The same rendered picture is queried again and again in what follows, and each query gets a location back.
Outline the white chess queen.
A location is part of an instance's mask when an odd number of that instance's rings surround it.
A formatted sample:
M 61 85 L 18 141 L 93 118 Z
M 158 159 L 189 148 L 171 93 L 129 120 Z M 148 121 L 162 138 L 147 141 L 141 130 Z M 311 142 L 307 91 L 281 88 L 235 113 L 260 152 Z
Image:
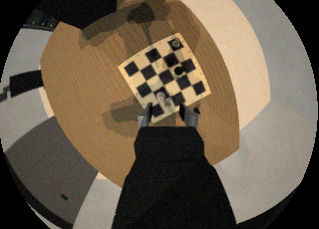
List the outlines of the white chess queen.
M 160 97 L 159 97 L 159 96 L 160 96 Z M 164 99 L 165 95 L 164 95 L 163 92 L 159 92 L 159 93 L 157 94 L 157 97 L 159 97 L 159 98 L 158 98 L 158 101 L 161 103 L 161 102 L 163 102 L 163 99 Z

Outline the white bishop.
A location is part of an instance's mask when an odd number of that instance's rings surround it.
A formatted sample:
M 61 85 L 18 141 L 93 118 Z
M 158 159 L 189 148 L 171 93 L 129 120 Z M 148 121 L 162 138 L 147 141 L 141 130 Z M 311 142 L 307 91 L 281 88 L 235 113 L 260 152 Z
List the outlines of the white bishop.
M 179 39 L 176 38 L 174 42 L 172 42 L 172 45 L 177 48 L 179 46 Z

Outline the white chess king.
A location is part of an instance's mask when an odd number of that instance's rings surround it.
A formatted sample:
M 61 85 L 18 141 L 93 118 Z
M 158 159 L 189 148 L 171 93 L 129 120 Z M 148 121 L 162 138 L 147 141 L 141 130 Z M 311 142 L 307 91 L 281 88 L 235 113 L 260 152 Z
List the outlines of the white chess king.
M 170 108 L 171 102 L 170 102 L 170 101 L 164 101 L 162 105 L 163 105 L 163 107 L 165 108 L 165 111 L 166 111 L 167 113 L 170 113 L 170 112 L 171 112 L 171 108 Z

